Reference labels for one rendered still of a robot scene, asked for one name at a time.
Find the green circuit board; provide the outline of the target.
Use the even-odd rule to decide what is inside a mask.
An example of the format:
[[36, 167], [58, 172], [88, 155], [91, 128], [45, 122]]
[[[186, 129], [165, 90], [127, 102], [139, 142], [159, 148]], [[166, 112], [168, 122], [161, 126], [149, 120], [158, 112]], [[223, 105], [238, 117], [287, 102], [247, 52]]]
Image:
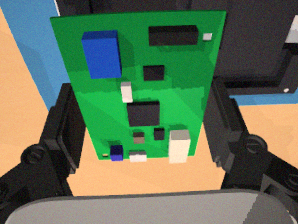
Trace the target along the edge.
[[98, 160], [186, 163], [195, 155], [225, 16], [158, 10], [50, 17]]

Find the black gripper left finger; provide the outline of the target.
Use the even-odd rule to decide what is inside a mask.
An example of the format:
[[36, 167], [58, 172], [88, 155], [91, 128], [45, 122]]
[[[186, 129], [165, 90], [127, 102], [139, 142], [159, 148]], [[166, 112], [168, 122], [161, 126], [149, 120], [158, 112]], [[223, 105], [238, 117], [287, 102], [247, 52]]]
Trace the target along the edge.
[[79, 169], [85, 131], [72, 85], [63, 83], [39, 143], [28, 146], [20, 163], [0, 177], [0, 224], [29, 202], [73, 196], [67, 178]]

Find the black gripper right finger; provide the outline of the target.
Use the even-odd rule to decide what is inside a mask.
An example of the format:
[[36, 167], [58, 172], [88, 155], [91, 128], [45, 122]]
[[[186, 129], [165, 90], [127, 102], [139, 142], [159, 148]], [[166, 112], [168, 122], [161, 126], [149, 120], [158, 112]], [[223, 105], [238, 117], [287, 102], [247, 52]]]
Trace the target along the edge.
[[273, 195], [298, 224], [298, 169], [269, 152], [262, 137], [249, 134], [221, 76], [212, 78], [202, 122], [212, 162], [225, 171], [220, 189], [250, 189]]

